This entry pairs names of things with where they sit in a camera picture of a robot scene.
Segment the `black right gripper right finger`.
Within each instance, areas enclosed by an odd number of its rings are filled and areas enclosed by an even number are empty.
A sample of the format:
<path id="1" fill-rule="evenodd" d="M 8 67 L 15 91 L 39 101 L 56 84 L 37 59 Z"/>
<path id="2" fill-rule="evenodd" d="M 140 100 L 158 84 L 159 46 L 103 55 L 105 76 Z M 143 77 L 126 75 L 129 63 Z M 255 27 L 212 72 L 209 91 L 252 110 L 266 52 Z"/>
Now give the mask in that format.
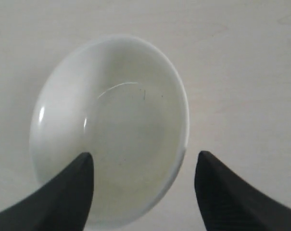
<path id="1" fill-rule="evenodd" d="M 291 231 L 291 209 L 260 192 L 209 151 L 198 154 L 194 188 L 208 231 Z"/>

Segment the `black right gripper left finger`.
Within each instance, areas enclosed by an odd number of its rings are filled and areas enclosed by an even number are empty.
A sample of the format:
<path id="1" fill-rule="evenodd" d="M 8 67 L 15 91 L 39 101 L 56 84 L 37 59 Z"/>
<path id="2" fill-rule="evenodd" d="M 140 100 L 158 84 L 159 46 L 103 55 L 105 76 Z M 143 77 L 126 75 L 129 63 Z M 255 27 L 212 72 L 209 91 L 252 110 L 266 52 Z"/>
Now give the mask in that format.
<path id="1" fill-rule="evenodd" d="M 0 231 L 82 231 L 94 193 L 94 163 L 81 153 L 40 189 L 0 212 Z"/>

